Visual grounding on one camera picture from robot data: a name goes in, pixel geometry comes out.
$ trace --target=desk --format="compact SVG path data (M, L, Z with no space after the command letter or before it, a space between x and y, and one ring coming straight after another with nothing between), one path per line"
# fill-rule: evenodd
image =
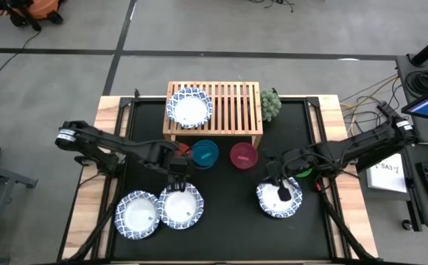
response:
M347 138L345 124L341 113L340 103L336 95L319 95L320 109L325 127L326 137L329 141L339 141ZM113 133L116 124L116 117L119 110L120 96L103 96L100 99L94 126L108 133ZM320 141L318 121L315 113L312 115L312 126L316 141ZM127 126L127 115L122 118L121 136ZM356 173L354 166L349 166L347 171ZM95 167L85 167L81 174L80 181L84 181L96 174ZM74 207L69 216L68 230L63 237L62 249L59 258L71 257L87 239L94 229L99 213L99 206L102 198L104 177L96 177L79 188L76 193ZM113 196L116 180L112 180L110 185L110 199ZM337 189L340 195L340 203L343 210L345 223L351 232L361 243L361 245L371 254L377 256L376 245L374 244L371 225L369 224L368 213L366 211L364 199L361 193L359 181L351 176L343 174L337 178ZM97 256L103 258L107 247L108 230L112 222L109 222L101 237L101 244ZM344 257L340 241L340 232L332 224L334 243L337 247L337 256Z

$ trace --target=blue bowl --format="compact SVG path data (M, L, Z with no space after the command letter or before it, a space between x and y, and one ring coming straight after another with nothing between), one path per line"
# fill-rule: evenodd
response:
M193 147L192 160L205 169L210 168L219 158L219 147L209 140L198 141Z

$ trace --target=black floor stripe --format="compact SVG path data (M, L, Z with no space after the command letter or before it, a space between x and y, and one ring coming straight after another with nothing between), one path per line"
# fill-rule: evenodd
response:
M203 52L203 51L122 51L122 56L147 57L225 57L225 58L270 58L270 59L316 59L316 60L384 60L394 61L396 55L368 54L302 54L282 52Z
M0 53L15 54L21 48L0 48ZM24 49L22 54L82 54L82 55L112 55L115 50L110 49Z
M104 90L102 91L103 96L109 96L112 90L113 80L116 77L117 67L119 66L120 57L122 56L122 50L127 39L128 29L130 22L132 21L132 14L135 12L135 3L137 0L130 0L127 14L125 14L124 26L120 32L119 42L117 42L116 53L113 55L112 63L110 64L108 78L105 80Z

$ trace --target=orange vacuum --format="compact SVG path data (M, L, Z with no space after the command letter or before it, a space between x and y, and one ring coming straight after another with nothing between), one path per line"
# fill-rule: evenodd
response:
M58 8L63 0L5 0L4 9L9 13L10 20L16 27L28 24L36 31L41 31L37 20L48 19L53 24L61 24L63 18Z

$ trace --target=paper plate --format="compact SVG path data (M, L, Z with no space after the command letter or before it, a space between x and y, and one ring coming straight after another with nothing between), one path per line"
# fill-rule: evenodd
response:
M114 224L128 239L144 239L155 232L160 222L156 210L156 196L145 191L134 191L124 197L116 209Z
M199 88L183 88L169 99L166 112L184 128L199 127L212 116L212 100Z
M204 212L204 199L199 191L186 183L184 192L161 192L157 209L163 223L172 229L182 230L193 226Z
M299 187L297 181L293 177L289 181ZM279 199L279 187L271 183L260 183L256 187L256 196L259 199L259 204L263 211L275 218L287 218L294 215L302 203L302 190L290 185L286 180L283 181L284 186L289 189L292 199L283 202Z

